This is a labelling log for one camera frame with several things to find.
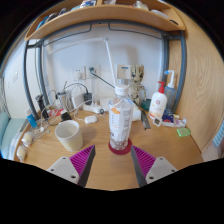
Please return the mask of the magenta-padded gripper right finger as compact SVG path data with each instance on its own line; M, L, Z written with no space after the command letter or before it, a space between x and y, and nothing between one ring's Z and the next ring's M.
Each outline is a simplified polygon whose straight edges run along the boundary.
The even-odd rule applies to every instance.
M131 147L131 157L140 187L153 183L177 171L164 157L154 157L136 146Z

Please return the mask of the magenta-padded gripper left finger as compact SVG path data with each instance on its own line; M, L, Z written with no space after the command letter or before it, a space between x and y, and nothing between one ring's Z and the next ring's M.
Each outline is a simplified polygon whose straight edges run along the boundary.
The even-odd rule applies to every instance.
M47 171L81 187L85 187L94 157L95 146L92 145L71 157L60 157Z

